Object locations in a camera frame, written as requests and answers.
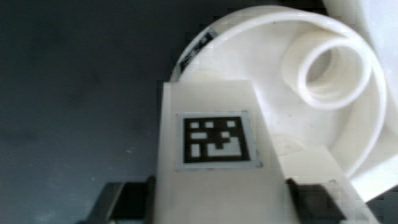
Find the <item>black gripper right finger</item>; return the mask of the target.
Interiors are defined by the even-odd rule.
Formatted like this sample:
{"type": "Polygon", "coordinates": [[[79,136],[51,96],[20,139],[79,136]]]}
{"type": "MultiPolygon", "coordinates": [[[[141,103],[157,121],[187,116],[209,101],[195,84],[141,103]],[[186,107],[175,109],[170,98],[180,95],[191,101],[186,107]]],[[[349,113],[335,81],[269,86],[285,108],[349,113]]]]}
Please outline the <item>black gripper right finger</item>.
{"type": "Polygon", "coordinates": [[[285,180],[299,224],[379,224],[353,189],[335,180],[298,183],[285,180]]]}

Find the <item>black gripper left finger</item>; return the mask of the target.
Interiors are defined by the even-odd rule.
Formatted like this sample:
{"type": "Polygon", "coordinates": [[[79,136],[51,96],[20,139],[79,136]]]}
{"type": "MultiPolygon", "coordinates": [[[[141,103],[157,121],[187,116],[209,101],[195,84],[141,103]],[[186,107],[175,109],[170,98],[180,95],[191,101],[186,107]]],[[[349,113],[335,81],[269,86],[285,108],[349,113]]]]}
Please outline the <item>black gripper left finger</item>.
{"type": "Polygon", "coordinates": [[[76,224],[152,224],[156,178],[104,184],[86,218],[76,224]]]}

